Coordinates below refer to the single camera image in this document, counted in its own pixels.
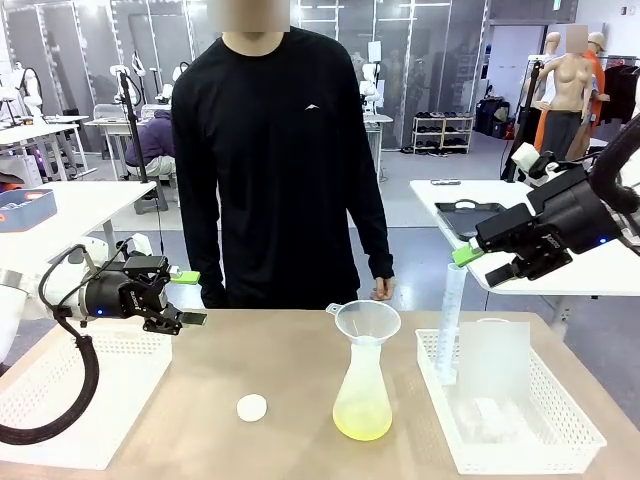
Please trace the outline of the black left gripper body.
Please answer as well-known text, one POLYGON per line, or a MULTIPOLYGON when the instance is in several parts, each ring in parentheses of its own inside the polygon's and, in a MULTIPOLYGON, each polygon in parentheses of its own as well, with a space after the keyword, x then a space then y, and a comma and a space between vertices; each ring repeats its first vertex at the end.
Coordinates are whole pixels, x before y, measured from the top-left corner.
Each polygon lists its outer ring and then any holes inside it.
POLYGON ((127 319, 159 318, 167 305, 165 279, 135 280, 126 275, 101 275, 84 288, 83 307, 88 316, 127 319))

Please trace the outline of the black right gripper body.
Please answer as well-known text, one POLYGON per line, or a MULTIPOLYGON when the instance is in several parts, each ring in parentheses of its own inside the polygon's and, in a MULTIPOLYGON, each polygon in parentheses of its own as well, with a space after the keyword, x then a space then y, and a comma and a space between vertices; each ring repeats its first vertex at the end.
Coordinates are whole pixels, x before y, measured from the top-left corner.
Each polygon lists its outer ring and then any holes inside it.
POLYGON ((550 247, 585 253, 622 237, 583 169, 562 173, 531 190, 527 198, 535 211, 534 237, 550 247))

